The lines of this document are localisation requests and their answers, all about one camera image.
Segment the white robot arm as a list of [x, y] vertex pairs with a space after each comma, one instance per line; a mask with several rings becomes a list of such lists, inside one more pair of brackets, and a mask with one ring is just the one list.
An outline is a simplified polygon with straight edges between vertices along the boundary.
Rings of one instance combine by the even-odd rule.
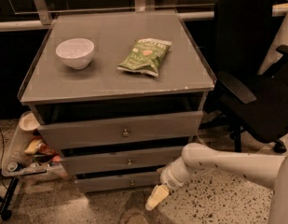
[[288, 224], [288, 155], [218, 151], [199, 143], [190, 143], [177, 160], [168, 164], [147, 199], [145, 208], [153, 210], [192, 177], [210, 169], [237, 175], [273, 190], [267, 224]]

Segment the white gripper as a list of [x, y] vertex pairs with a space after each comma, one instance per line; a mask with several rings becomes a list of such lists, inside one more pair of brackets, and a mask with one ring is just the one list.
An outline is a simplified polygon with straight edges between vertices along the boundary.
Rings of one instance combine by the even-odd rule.
[[166, 199], [170, 190], [177, 190], [191, 178], [194, 169], [185, 164], [182, 158], [169, 163], [160, 175], [160, 183], [152, 190], [151, 195], [147, 199], [145, 209], [148, 211], [153, 210], [159, 203]]

